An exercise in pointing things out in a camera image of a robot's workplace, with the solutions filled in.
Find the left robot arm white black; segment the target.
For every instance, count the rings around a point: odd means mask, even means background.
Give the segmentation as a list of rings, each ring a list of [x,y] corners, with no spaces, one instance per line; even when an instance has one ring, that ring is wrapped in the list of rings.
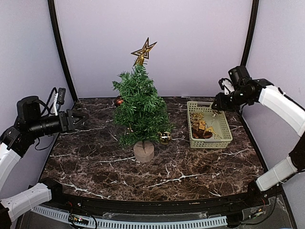
[[[4,185],[9,174],[34,144],[35,140],[57,133],[77,129],[89,116],[68,109],[53,116],[42,116],[44,103],[37,96],[28,96],[17,102],[18,116],[15,124],[0,137],[0,184]],[[44,178],[30,189],[0,201],[0,226],[10,228],[19,216],[34,207],[50,201],[57,208],[67,204],[62,185],[52,178]]]

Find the gold black bauble ornament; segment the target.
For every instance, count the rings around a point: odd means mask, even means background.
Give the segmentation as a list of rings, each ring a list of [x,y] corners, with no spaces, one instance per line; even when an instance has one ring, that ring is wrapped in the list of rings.
[[[159,137],[159,142],[164,145],[168,144],[172,139],[171,133],[168,131],[158,132],[158,137]]]

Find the small green christmas tree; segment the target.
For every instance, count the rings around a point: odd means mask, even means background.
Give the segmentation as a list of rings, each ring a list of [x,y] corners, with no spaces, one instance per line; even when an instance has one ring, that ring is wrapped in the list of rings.
[[[158,95],[153,79],[143,65],[135,65],[131,72],[122,72],[120,82],[113,81],[114,90],[123,102],[114,111],[114,122],[124,127],[119,143],[123,147],[137,142],[160,142],[159,133],[170,132],[166,102]]]

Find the green plastic basket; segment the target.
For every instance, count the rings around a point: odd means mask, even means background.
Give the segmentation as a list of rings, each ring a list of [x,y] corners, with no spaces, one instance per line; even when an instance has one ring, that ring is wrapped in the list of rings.
[[[187,102],[187,119],[191,148],[227,148],[233,140],[225,113],[213,112],[212,102]],[[206,122],[205,130],[198,130],[199,120]]]

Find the red bauble ornament back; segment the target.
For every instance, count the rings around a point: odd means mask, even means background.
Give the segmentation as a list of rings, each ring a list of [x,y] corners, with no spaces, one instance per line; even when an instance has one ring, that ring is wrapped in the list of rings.
[[[114,104],[116,107],[120,106],[123,103],[123,98],[121,96],[117,96],[114,100]]]

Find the gold star tree topper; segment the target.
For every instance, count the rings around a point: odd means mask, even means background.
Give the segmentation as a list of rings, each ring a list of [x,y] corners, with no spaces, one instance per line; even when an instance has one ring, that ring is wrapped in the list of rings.
[[[157,42],[149,44],[149,37],[148,37],[141,49],[133,51],[131,54],[137,56],[137,59],[135,60],[133,66],[135,66],[137,64],[143,65],[144,60],[149,59],[149,53],[150,53],[151,49],[156,45],[156,43]]]

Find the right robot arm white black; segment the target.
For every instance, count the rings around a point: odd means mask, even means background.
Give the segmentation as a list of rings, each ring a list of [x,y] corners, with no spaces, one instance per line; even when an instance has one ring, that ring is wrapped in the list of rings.
[[[244,195],[243,203],[253,207],[261,200],[261,192],[304,172],[305,110],[269,80],[251,78],[245,66],[236,66],[228,74],[218,82],[222,91],[215,96],[212,109],[233,111],[243,105],[260,103],[282,118],[286,127],[291,128],[289,133],[296,136],[286,158],[249,184],[250,191]]]

